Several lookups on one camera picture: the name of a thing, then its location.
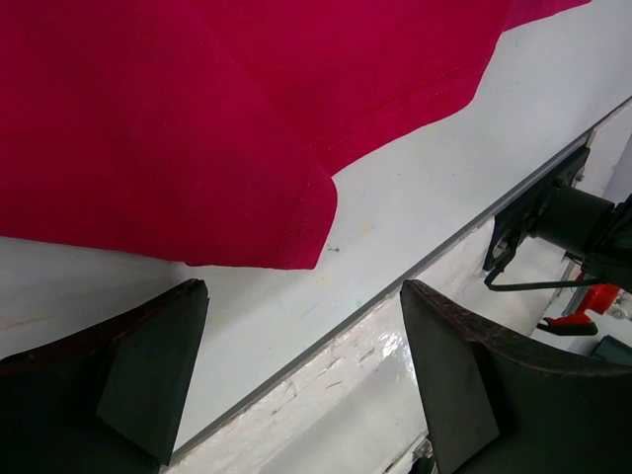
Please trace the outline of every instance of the magenta fabric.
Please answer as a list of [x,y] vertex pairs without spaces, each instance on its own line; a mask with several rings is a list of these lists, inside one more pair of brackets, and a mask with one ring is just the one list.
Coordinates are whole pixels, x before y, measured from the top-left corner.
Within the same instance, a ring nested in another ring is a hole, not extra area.
[[501,32],[586,0],[0,5],[0,234],[312,268],[331,176],[473,98]]

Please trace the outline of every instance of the mounting bracket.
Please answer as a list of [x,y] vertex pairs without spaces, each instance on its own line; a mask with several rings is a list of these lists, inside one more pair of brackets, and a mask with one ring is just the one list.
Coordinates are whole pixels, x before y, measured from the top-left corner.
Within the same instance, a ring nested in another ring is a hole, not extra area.
[[582,179],[590,153],[588,147],[580,146],[496,215],[492,241],[483,264],[485,271],[495,269],[515,253],[557,186],[573,186]]

